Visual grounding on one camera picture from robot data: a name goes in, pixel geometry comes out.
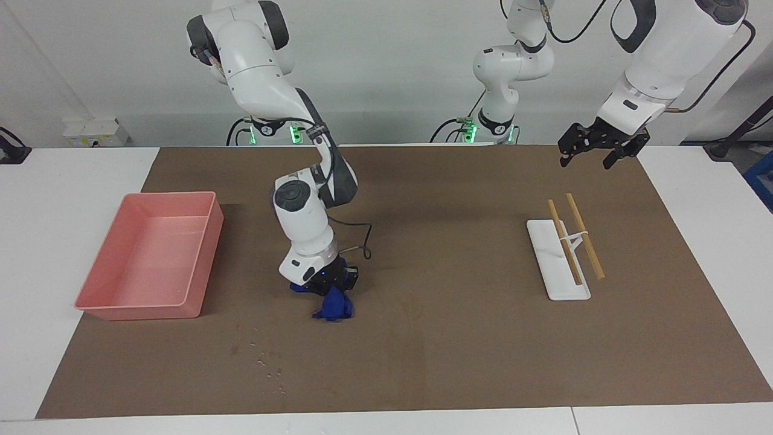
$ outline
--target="blue cloth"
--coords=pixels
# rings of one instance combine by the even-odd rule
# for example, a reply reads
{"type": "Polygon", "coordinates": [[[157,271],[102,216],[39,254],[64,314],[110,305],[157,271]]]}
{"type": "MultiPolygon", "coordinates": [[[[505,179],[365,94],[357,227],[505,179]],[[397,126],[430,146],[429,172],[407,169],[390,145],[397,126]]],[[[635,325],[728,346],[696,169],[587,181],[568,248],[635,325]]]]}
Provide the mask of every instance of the blue cloth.
{"type": "MultiPolygon", "coordinates": [[[[297,284],[290,284],[290,289],[296,293],[310,293],[307,289],[297,284]]],[[[312,314],[315,319],[325,319],[335,322],[341,319],[349,319],[354,314],[354,304],[351,299],[338,287],[330,287],[330,292],[322,301],[322,309],[312,314]]]]}

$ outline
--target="white table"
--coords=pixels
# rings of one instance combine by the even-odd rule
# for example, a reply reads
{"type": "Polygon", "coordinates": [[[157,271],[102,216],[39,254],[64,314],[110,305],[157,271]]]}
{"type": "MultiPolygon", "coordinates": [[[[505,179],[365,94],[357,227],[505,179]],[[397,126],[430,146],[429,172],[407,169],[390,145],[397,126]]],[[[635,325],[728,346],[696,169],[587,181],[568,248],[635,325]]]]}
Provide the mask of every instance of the white table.
{"type": "MultiPolygon", "coordinates": [[[[0,433],[773,433],[773,402],[34,421],[80,319],[80,285],[157,152],[36,149],[21,166],[0,166],[0,433]]],[[[731,164],[702,149],[650,146],[640,160],[773,384],[773,215],[731,164]]]]}

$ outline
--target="wooden chopstick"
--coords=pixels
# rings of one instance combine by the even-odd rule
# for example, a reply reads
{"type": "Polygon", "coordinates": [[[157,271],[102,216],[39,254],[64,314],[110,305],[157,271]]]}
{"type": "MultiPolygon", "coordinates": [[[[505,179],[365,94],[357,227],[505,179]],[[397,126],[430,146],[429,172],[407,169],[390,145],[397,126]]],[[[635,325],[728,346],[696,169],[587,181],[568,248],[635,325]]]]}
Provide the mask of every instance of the wooden chopstick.
{"type": "Polygon", "coordinates": [[[569,201],[569,207],[572,208],[572,214],[574,214],[574,223],[577,224],[577,228],[579,228],[580,231],[586,231],[582,233],[582,241],[583,241],[583,245],[585,246],[585,251],[587,252],[587,256],[588,258],[591,259],[591,264],[593,265],[593,271],[596,272],[596,278],[603,279],[604,270],[601,268],[601,263],[598,261],[598,257],[596,256],[596,250],[593,249],[593,242],[591,242],[591,236],[588,235],[587,229],[585,229],[585,223],[582,221],[582,216],[580,216],[580,211],[577,209],[577,203],[574,202],[574,197],[572,196],[572,194],[567,194],[567,200],[569,201]]]}
{"type": "Polygon", "coordinates": [[[569,263],[569,270],[572,271],[574,283],[578,286],[581,286],[582,278],[580,277],[580,271],[577,270],[577,264],[575,264],[574,258],[572,257],[569,241],[566,239],[567,233],[564,231],[564,227],[561,226],[561,221],[558,219],[556,204],[553,203],[553,200],[547,200],[547,206],[550,209],[550,215],[553,217],[553,225],[556,226],[556,233],[558,233],[558,238],[561,241],[561,248],[564,250],[564,256],[567,258],[567,263],[569,263]]]}

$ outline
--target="green indicator light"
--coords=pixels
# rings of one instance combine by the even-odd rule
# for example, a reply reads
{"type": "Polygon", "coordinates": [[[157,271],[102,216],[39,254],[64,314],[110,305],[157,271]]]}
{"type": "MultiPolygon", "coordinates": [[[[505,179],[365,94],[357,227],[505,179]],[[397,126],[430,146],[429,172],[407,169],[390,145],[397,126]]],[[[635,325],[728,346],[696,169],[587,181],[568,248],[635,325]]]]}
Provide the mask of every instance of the green indicator light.
{"type": "Polygon", "coordinates": [[[303,139],[298,128],[293,125],[290,125],[290,137],[292,137],[293,143],[301,143],[301,140],[303,139]]]}
{"type": "Polygon", "coordinates": [[[478,132],[478,126],[474,122],[471,122],[465,133],[465,142],[473,143],[475,141],[475,133],[478,132]]]}

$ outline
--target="white wall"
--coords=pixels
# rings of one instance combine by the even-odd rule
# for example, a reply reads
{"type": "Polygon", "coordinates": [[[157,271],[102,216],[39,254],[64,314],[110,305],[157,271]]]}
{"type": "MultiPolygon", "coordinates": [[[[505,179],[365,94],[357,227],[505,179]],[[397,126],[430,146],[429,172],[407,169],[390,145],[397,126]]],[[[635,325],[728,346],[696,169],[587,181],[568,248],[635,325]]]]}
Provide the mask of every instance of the white wall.
{"type": "MultiPolygon", "coordinates": [[[[289,78],[311,95],[342,143],[427,141],[440,122],[466,115],[478,97],[476,50],[512,42],[494,0],[276,1],[296,56],[289,78]]],[[[227,89],[188,53],[186,23],[209,10],[209,0],[5,2],[88,111],[118,117],[136,146],[219,145],[241,116],[227,89]]],[[[628,63],[609,32],[615,2],[609,3],[582,39],[553,44],[557,61],[549,77],[519,84],[521,142],[555,143],[571,122],[593,120],[628,63]]],[[[576,33],[596,4],[558,2],[552,14],[557,33],[576,33]]],[[[770,43],[773,9],[766,0],[752,0],[749,19],[758,28],[757,42],[701,106],[653,122],[651,143],[685,138],[770,43]]],[[[32,146],[64,146],[60,120],[76,112],[39,61],[6,43],[19,40],[17,29],[3,26],[0,38],[0,122],[32,146]]],[[[693,79],[678,105],[689,104],[745,38],[739,34],[693,79]]],[[[739,98],[727,105],[751,113],[759,103],[739,98]]],[[[712,116],[718,121],[693,135],[719,135],[738,124],[712,116]]]]}
{"type": "MultiPolygon", "coordinates": [[[[773,95],[773,43],[695,127],[688,139],[718,139],[738,127],[773,95]]],[[[744,140],[773,140],[773,122],[748,133],[744,140]]]]}

